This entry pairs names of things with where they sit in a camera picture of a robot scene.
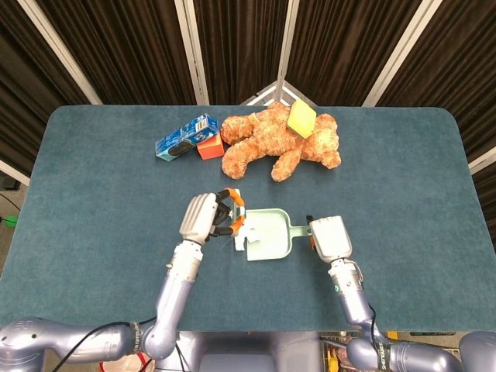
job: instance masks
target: cardboard box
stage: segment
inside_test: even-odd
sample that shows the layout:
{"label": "cardboard box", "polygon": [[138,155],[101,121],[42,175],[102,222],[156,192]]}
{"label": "cardboard box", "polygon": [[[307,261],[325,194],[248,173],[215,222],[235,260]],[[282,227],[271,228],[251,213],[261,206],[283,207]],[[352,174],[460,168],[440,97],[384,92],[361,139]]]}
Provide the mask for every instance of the cardboard box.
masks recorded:
{"label": "cardboard box", "polygon": [[155,143],[155,155],[173,160],[219,133],[219,123],[207,114],[200,115]]}

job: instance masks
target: blue felt tablecloth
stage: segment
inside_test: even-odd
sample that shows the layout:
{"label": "blue felt tablecloth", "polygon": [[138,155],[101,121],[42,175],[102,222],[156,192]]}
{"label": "blue felt tablecloth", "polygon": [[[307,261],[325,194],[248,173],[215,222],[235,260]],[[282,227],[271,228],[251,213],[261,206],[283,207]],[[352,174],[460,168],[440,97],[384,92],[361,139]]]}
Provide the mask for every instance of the blue felt tablecloth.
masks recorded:
{"label": "blue felt tablecloth", "polygon": [[[496,329],[496,256],[460,134],[439,108],[321,107],[338,121],[342,165],[302,162],[273,182],[273,158],[240,181],[195,150],[166,162],[155,141],[237,106],[97,106],[52,114],[0,280],[0,324],[33,315],[97,325],[154,315],[189,200],[226,186],[248,208],[341,215],[382,329]],[[294,239],[283,260],[247,262],[230,239],[204,248],[181,329],[339,330],[328,267]]]}

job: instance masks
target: orange block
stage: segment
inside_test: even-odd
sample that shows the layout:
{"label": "orange block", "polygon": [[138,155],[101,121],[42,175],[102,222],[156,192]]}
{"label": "orange block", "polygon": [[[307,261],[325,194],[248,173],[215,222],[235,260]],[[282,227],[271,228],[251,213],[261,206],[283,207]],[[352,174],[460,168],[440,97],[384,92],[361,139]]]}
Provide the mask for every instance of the orange block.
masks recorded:
{"label": "orange block", "polygon": [[217,136],[213,136],[212,138],[199,143],[197,148],[203,160],[222,157],[224,155],[224,145],[222,144],[220,133],[218,133]]}

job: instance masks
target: dark curtain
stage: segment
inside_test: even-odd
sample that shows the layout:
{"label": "dark curtain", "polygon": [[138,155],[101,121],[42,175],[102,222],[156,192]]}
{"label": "dark curtain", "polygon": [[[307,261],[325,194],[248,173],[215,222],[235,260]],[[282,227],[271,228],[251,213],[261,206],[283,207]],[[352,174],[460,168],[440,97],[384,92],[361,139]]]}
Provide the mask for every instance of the dark curtain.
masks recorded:
{"label": "dark curtain", "polygon": [[419,4],[300,2],[286,80],[317,105],[362,105]]}
{"label": "dark curtain", "polygon": [[0,2],[0,159],[31,175],[50,114],[85,103],[19,4]]}
{"label": "dark curtain", "polygon": [[496,2],[444,1],[378,105],[438,106],[469,161],[496,146]]}
{"label": "dark curtain", "polygon": [[287,0],[195,0],[211,105],[238,105],[277,80]]}
{"label": "dark curtain", "polygon": [[38,3],[103,103],[196,103],[172,0]]}
{"label": "dark curtain", "polygon": [[474,174],[474,184],[496,249],[496,163]]}

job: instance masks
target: teddy bear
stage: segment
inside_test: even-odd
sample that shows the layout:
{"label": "teddy bear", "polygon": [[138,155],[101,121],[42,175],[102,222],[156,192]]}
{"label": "teddy bear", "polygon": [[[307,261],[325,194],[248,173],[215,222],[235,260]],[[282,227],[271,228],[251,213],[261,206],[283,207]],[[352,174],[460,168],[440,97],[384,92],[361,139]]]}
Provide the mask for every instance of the teddy bear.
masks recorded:
{"label": "teddy bear", "polygon": [[224,173],[238,180],[249,162],[266,155],[279,157],[271,173],[275,181],[290,177],[300,160],[317,161],[329,169],[338,167],[341,158],[336,120],[328,114],[317,116],[314,131],[303,139],[286,126],[290,111],[275,102],[262,112],[224,120],[221,137],[232,145],[222,158]]}

